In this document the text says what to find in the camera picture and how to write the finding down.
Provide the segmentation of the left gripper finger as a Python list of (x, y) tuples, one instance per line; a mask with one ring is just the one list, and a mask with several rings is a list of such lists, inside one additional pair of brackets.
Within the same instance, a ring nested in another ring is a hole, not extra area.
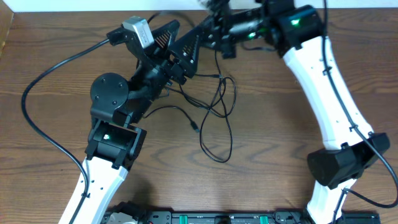
[(152, 36), (154, 38), (154, 44), (150, 48), (151, 53), (166, 53), (170, 45), (175, 42), (180, 23), (177, 20), (173, 20), (166, 25), (153, 30)]
[(169, 46), (172, 55), (179, 60), (179, 65), (185, 71), (185, 76), (189, 78), (197, 72), (202, 37), (203, 29), (197, 26)]

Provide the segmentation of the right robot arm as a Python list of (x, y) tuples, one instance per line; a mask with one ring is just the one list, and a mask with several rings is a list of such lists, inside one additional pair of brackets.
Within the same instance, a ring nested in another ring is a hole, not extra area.
[(337, 223), (342, 206), (363, 172), (383, 160), (389, 138), (375, 133), (356, 106), (335, 62), (327, 19), (316, 9), (293, 1), (259, 1), (258, 7), (233, 13), (228, 1), (202, 1), (203, 46), (235, 57), (238, 43), (259, 37), (273, 46), (294, 74), (315, 114), (323, 148), (310, 153), (307, 164), (315, 178), (303, 220)]

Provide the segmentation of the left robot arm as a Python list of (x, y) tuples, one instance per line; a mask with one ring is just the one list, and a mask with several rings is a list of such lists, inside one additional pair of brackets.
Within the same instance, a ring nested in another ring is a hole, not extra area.
[(146, 131), (136, 127), (162, 90), (183, 85), (197, 72), (203, 29), (194, 27), (177, 38), (177, 20), (150, 30), (147, 21), (131, 17), (109, 33), (111, 45), (125, 44), (139, 65), (129, 79), (104, 73), (91, 85), (91, 131), (81, 173), (60, 223), (100, 223), (137, 159)]

